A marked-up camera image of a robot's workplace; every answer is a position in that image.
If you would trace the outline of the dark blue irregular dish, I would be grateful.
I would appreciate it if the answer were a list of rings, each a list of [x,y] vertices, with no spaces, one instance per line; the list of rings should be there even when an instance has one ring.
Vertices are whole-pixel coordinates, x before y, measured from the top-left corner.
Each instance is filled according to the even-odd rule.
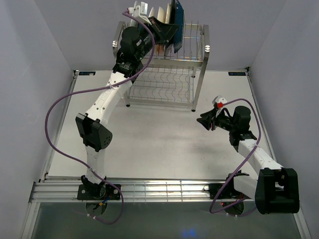
[[[176,0],[175,9],[175,24],[179,25],[179,29],[176,31],[173,37],[174,54],[176,54],[182,47],[183,40],[183,28],[184,28],[184,9],[179,0]]]

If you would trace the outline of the square black teal plate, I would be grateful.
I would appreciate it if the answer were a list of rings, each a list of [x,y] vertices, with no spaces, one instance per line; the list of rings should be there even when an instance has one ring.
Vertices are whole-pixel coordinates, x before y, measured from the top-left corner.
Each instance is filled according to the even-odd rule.
[[[174,24],[175,23],[176,0],[172,0],[170,6],[171,6],[171,10],[170,10],[169,23]]]

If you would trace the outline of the cream and pink branch plate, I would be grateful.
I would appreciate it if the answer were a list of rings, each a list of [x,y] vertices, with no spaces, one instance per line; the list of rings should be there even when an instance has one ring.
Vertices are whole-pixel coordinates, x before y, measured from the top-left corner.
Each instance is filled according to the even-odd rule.
[[[166,7],[165,24],[170,23],[170,16],[171,16],[171,4],[168,3]]]

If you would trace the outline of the cream bear plate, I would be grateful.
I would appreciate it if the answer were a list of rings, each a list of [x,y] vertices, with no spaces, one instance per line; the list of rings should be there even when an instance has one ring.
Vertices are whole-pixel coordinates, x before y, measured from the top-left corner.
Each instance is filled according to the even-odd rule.
[[[164,23],[165,22],[165,13],[162,7],[158,8],[157,20]]]

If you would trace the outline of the white green red rimmed plate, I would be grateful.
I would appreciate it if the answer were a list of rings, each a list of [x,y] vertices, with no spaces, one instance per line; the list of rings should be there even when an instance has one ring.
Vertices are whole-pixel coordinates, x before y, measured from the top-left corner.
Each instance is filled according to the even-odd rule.
[[[152,7],[149,13],[149,17],[153,17],[154,15],[155,15],[155,9],[154,7]]]

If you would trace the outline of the red and teal plate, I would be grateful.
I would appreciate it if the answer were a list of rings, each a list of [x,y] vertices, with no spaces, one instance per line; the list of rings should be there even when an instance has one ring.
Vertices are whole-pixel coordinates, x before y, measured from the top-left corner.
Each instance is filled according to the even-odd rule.
[[[128,11],[129,11],[129,14],[130,14],[133,18],[136,18],[136,17],[139,15],[139,13],[140,13],[140,5],[139,5],[139,3],[138,3],[137,0],[135,1],[133,7],[129,7],[129,8],[128,8]],[[138,23],[137,23],[134,19],[131,19],[131,21],[130,21],[130,26],[138,27]]]

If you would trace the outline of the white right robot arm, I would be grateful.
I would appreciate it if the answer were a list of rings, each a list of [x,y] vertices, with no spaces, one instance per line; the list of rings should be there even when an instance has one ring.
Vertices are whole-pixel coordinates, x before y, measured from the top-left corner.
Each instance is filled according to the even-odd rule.
[[[296,170],[285,168],[259,146],[260,138],[250,130],[254,109],[237,106],[230,115],[222,103],[202,113],[197,119],[206,130],[224,129],[229,133],[230,144],[244,161],[229,174],[225,183],[211,194],[214,202],[225,194],[236,198],[253,199],[259,213],[295,214],[300,209],[299,183]]]

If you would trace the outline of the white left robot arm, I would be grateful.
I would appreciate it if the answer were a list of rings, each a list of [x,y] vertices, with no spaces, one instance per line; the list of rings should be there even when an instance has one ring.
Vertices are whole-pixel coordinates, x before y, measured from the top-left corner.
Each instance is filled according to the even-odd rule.
[[[81,182],[85,192],[91,197],[100,199],[106,193],[102,180],[105,179],[105,151],[113,137],[107,129],[112,111],[135,81],[146,54],[154,45],[167,45],[179,29],[179,24],[162,23],[155,17],[149,18],[146,27],[139,24],[125,28],[107,89],[85,114],[77,115],[76,125],[85,145],[87,164],[90,166],[86,175],[81,176]]]

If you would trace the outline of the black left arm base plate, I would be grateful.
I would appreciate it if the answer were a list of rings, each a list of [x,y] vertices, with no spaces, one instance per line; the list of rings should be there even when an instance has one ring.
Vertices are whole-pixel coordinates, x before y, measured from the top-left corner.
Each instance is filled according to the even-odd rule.
[[[78,188],[77,200],[90,201],[90,200],[100,200],[105,199],[109,200],[119,200],[121,198],[119,189],[121,188],[120,184],[116,184],[118,189],[110,186],[109,184],[104,184],[97,187],[89,187],[81,184]]]

